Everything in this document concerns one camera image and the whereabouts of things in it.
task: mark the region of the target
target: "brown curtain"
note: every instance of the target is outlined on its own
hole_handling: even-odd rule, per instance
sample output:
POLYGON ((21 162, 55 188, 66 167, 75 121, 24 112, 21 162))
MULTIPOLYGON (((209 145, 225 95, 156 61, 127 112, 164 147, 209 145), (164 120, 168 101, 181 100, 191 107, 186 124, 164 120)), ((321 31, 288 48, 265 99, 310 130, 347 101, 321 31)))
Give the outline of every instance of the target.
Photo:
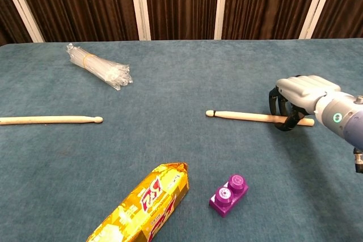
POLYGON ((363 38, 363 0, 326 0, 312 38, 363 38))
POLYGON ((217 0, 147 0, 153 40, 213 39, 217 0))
POLYGON ((297 39, 311 0, 226 0, 223 39, 297 39))
POLYGON ((133 0, 27 0, 47 42, 138 40, 133 0))
POLYGON ((32 39, 12 0, 0 0, 0 46, 30 42, 32 39))

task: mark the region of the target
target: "green light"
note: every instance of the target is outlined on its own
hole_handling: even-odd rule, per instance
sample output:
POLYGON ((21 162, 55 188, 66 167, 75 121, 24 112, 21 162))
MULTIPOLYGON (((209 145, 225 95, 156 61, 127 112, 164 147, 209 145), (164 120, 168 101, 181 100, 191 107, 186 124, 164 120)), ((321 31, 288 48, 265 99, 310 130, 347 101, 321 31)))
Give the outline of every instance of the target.
POLYGON ((334 120, 335 123, 339 123, 342 119, 343 119, 343 116, 341 115, 341 113, 336 113, 333 116, 333 120, 334 120))

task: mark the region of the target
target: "drumstick tip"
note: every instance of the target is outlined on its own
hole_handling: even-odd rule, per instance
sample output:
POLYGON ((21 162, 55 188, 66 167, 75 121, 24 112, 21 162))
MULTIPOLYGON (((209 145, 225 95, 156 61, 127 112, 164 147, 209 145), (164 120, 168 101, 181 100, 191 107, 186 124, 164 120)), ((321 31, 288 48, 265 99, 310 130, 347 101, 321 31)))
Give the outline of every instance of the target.
POLYGON ((94 121, 95 121, 95 123, 101 123, 103 121, 103 118, 100 116, 96 116, 94 121))
POLYGON ((214 116, 214 113, 215 113, 215 111, 213 111, 213 110, 208 110, 208 111, 206 111, 206 112, 205 112, 205 115, 206 115, 206 116, 209 116, 209 117, 213 117, 213 116, 214 116))

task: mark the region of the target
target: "rubber band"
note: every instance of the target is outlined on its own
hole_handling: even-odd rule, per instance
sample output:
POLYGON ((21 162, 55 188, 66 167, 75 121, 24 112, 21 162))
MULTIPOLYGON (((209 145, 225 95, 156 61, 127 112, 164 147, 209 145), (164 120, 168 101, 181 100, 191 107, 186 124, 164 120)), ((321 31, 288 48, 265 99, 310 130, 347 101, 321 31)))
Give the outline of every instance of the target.
POLYGON ((87 55, 85 55, 85 57, 83 58, 83 68, 85 68, 86 69, 86 63, 85 63, 85 60, 86 60, 86 58, 87 57, 89 57, 89 56, 94 56, 93 54, 87 54, 87 55))

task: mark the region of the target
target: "purple toy block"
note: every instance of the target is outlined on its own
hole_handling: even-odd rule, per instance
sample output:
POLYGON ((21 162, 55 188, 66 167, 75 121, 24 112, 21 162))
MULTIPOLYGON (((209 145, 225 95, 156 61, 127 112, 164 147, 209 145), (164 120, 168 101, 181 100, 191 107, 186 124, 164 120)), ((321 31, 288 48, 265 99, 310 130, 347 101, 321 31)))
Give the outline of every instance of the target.
POLYGON ((224 186, 216 190, 209 200, 209 205, 224 218, 247 191, 246 180, 240 175, 232 175, 224 186))

